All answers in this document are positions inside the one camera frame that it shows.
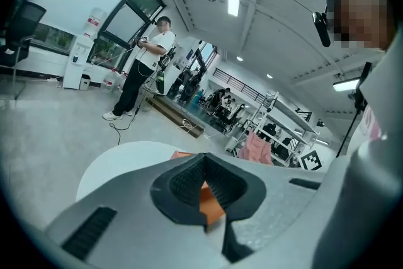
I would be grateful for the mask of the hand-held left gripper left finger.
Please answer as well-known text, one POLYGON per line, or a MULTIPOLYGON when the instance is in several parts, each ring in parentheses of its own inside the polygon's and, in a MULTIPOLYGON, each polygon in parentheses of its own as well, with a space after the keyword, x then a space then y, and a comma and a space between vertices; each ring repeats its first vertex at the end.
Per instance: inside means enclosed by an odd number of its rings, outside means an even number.
POLYGON ((225 267, 229 262, 202 226, 176 224, 152 202, 154 180, 188 160, 171 159, 113 178, 59 214, 46 236, 63 247, 95 211, 107 210, 114 216, 83 260, 86 267, 225 267))

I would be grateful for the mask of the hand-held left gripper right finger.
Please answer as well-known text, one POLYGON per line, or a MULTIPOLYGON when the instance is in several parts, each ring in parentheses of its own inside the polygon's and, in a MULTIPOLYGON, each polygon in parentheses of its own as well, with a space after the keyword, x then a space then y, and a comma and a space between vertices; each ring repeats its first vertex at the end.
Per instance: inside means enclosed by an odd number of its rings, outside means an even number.
POLYGON ((216 156, 265 184, 266 197, 257 211, 248 219, 231 223, 237 245, 252 253, 263 250, 297 220, 324 179, 322 172, 269 166, 224 154, 216 156))

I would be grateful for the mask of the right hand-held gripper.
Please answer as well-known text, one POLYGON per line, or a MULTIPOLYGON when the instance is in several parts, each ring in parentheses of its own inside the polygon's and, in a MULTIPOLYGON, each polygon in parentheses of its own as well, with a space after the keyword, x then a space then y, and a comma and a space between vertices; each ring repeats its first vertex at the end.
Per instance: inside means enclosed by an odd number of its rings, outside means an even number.
POLYGON ((322 168, 322 163, 316 150, 310 151, 306 155, 301 156, 300 161, 302 163, 303 169, 305 170, 316 171, 322 168))

